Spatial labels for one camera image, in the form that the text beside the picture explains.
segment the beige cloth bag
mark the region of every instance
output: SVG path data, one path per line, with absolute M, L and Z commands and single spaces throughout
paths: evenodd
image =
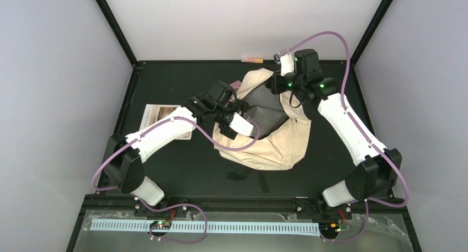
M 237 97 L 242 99 L 252 89 L 262 84 L 272 76 L 273 72 L 267 69 L 250 71 L 244 77 L 237 91 Z M 295 109 L 289 105 L 291 91 L 280 94 L 280 101 L 284 111 L 289 116 L 279 129 L 268 137 L 258 140 L 251 147 L 239 151 L 226 151 L 217 146 L 220 155 L 228 160 L 245 165 L 257 170 L 288 170 L 301 160 L 307 150 L 309 142 L 311 121 L 304 114 L 302 106 Z M 293 97 L 292 105 L 297 106 L 299 101 Z M 252 139 L 243 135 L 237 135 L 231 140 L 220 134 L 218 125 L 215 124 L 213 139 L 227 147 L 238 148 L 249 144 Z

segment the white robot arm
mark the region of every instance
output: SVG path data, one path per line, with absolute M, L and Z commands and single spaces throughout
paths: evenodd
M 337 91 L 334 80 L 322 77 L 317 52 L 305 49 L 296 51 L 294 56 L 291 53 L 281 57 L 276 55 L 275 59 L 281 65 L 281 71 L 273 74 L 267 87 L 273 94 L 291 91 L 301 104 L 311 103 L 339 135 L 356 166 L 344 180 L 320 192 L 317 211 L 326 213 L 344 203 L 363 200 L 392 187 L 397 176 L 374 146 L 397 167 L 401 164 L 400 153 L 396 149 L 388 150 L 377 140 L 356 115 L 346 96 Z
M 143 163 L 163 146 L 194 130 L 197 119 L 218 122 L 221 134 L 231 139 L 238 133 L 252 135 L 253 125 L 242 116 L 248 104 L 237 99 L 228 102 L 233 92 L 225 83 L 217 82 L 207 93 L 188 99 L 181 107 L 151 126 L 125 137 L 117 133 L 112 135 L 105 158 L 122 146 L 130 145 L 130 148 L 112 160 L 104 171 L 122 193 L 132 194 L 152 206 L 159 203 L 164 192 L 145 176 Z

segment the photo on paper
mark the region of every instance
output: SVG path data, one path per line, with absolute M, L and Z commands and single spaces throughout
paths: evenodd
M 141 119 L 140 130 L 168 116 L 178 107 L 180 107 L 180 105 L 146 104 L 145 112 L 143 113 L 143 119 Z M 190 140 L 191 137 L 192 132 L 186 132 L 183 135 L 177 137 L 176 140 Z

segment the white wall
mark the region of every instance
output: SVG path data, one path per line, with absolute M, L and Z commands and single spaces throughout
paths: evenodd
M 467 1 L 395 0 L 357 65 L 377 135 L 403 155 L 423 251 L 468 245 Z
M 381 0 L 107 0 L 138 60 L 272 59 L 324 30 L 354 51 Z M 345 58 L 328 35 L 308 44 Z
M 65 251 L 131 66 L 94 0 L 0 0 L 0 250 Z

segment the black tabletop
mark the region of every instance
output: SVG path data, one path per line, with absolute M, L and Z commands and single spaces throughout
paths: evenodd
M 277 70 L 274 62 L 263 64 L 237 61 L 147 61 L 140 62 L 135 88 L 123 118 L 122 134 L 138 131 L 146 104 L 181 104 L 185 99 L 207 91 L 216 80 L 232 83 L 251 70 Z M 324 77 L 341 85 L 345 64 L 321 62 Z M 348 79 L 346 95 L 357 115 L 369 126 L 354 70 Z M 156 152 L 144 164 L 146 175 L 167 196 L 192 197 L 314 197 L 343 178 L 354 168 L 351 157 L 331 125 L 311 106 L 305 105 L 312 120 L 305 158 L 288 171 L 253 171 L 243 180 L 227 173 L 245 168 L 220 157 L 213 145 L 195 130 L 189 141 L 175 140 Z M 212 133 L 213 123 L 201 125 Z M 261 187 L 261 177 L 268 190 Z

